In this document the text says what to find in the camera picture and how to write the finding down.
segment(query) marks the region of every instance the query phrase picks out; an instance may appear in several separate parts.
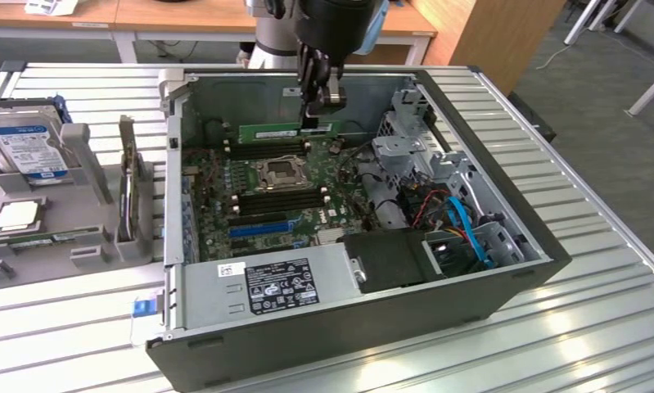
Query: warning label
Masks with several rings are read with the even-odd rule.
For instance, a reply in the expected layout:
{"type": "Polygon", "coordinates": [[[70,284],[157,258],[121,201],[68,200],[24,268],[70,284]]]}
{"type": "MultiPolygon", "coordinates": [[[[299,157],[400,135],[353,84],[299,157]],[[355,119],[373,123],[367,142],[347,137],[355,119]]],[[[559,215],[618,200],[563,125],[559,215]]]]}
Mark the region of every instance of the warning label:
{"type": "Polygon", "coordinates": [[[305,258],[246,267],[249,308],[256,315],[319,303],[315,279],[305,258]]]}

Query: power supply label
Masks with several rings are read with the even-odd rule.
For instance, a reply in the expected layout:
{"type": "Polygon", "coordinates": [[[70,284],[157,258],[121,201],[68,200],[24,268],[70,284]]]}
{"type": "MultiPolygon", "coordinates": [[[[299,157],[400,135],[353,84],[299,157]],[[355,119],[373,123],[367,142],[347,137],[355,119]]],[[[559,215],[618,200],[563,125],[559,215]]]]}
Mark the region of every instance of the power supply label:
{"type": "Polygon", "coordinates": [[[29,178],[57,178],[66,174],[60,151],[49,144],[46,127],[0,127],[0,142],[18,171],[29,178]]]}
{"type": "Polygon", "coordinates": [[[307,258],[246,267],[249,309],[256,315],[319,303],[307,258]]]}

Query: green ram module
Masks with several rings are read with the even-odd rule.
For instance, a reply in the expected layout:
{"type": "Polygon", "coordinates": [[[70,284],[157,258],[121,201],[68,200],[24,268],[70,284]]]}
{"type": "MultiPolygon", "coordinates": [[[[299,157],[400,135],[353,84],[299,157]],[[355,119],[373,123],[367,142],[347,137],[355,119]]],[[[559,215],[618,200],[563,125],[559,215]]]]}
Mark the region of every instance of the green ram module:
{"type": "Polygon", "coordinates": [[[336,138],[340,122],[324,121],[315,129],[303,129],[299,123],[252,124],[238,126],[238,143],[277,142],[301,138],[336,138]]]}

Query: hard drive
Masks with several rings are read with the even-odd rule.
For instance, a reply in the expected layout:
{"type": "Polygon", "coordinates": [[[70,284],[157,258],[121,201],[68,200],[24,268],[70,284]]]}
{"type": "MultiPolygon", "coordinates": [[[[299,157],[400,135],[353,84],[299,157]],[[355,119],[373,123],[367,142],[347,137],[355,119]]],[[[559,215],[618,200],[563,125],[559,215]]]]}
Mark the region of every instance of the hard drive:
{"type": "Polygon", "coordinates": [[[62,100],[0,100],[0,172],[21,173],[32,185],[60,183],[73,155],[60,141],[62,100]]]}

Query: red cable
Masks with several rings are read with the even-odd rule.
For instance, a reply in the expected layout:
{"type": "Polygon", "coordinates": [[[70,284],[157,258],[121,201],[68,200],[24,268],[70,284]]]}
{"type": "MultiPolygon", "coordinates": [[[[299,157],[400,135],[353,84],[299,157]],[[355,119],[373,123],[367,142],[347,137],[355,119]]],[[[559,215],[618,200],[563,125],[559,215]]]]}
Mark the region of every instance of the red cable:
{"type": "Polygon", "coordinates": [[[431,190],[428,195],[425,195],[425,197],[423,198],[423,203],[421,203],[421,207],[419,208],[417,210],[417,213],[416,213],[416,218],[413,219],[413,224],[411,225],[413,228],[416,227],[417,225],[417,220],[421,219],[421,214],[423,214],[423,210],[425,209],[425,205],[428,204],[428,199],[433,196],[433,194],[439,192],[444,195],[447,195],[448,193],[443,190],[431,190]]]}

